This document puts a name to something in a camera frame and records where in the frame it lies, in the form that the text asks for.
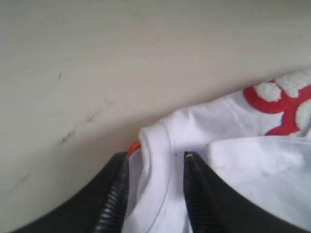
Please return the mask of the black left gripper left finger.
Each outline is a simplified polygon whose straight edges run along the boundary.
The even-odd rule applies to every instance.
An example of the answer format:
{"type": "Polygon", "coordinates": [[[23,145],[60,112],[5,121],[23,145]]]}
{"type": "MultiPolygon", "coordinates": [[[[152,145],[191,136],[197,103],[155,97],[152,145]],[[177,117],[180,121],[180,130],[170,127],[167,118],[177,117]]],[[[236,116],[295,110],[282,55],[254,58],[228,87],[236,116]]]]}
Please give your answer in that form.
{"type": "Polygon", "coordinates": [[[129,156],[117,152],[73,197],[18,233],[120,233],[129,195],[129,156]]]}

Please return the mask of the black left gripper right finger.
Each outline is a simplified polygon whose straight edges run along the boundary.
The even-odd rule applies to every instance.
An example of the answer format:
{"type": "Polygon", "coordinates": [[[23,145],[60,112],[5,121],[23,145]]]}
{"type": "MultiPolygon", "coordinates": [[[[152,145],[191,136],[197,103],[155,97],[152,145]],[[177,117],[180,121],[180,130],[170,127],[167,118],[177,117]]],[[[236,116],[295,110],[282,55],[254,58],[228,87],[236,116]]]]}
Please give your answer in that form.
{"type": "Polygon", "coordinates": [[[194,233],[304,233],[222,180],[194,151],[184,153],[183,192],[194,233]]]}

